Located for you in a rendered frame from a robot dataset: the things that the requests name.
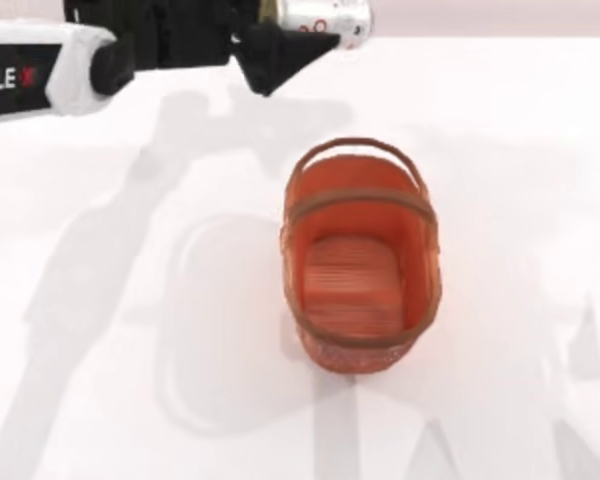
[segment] basket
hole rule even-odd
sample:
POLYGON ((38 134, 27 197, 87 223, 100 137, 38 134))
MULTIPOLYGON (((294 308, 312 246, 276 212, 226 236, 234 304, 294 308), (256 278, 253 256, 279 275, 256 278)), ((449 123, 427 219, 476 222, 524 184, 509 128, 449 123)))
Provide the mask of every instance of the basket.
POLYGON ((339 138, 310 150, 285 194, 284 289, 311 359, 346 374, 400 360, 433 323, 442 295, 438 223, 414 163, 370 138, 339 138), (342 154, 374 147, 401 162, 342 154))

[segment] basket handle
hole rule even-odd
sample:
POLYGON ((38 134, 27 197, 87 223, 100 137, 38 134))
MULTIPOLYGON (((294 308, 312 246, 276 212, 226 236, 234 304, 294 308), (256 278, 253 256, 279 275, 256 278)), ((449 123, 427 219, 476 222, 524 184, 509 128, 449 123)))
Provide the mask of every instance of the basket handle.
POLYGON ((313 160, 317 155, 331 150, 332 148, 337 147, 374 147, 378 150, 382 150, 386 153, 392 154, 396 157, 400 162, 406 167, 408 173, 411 175, 413 180, 418 187, 420 195, 426 200, 429 201, 429 190, 427 189, 418 168, 411 158, 405 155, 400 149, 394 147, 393 145, 389 145, 388 143, 381 142, 380 140, 376 140, 375 138, 369 137, 341 137, 330 140, 326 143, 322 143, 313 147, 309 150, 296 164, 289 178, 289 183, 287 184, 287 194, 295 187, 297 181, 299 180, 302 171, 306 167, 306 165, 313 160))

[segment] white can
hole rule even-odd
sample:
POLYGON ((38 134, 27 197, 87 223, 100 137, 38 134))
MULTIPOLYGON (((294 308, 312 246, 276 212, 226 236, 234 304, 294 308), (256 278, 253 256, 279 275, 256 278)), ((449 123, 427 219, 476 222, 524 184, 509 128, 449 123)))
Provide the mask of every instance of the white can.
POLYGON ((285 30, 340 35, 340 48, 360 47, 373 29, 368 0, 273 0, 275 20, 285 30))

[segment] white floor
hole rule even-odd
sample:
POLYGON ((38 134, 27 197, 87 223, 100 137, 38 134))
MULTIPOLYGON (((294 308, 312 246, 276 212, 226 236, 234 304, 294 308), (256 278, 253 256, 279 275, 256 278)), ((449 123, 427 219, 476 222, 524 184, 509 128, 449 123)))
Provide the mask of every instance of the white floor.
POLYGON ((0 480, 600 480, 600 40, 374 40, 270 99, 235 65, 0 123, 0 480), (440 217, 435 326, 306 361, 295 160, 375 136, 440 217))

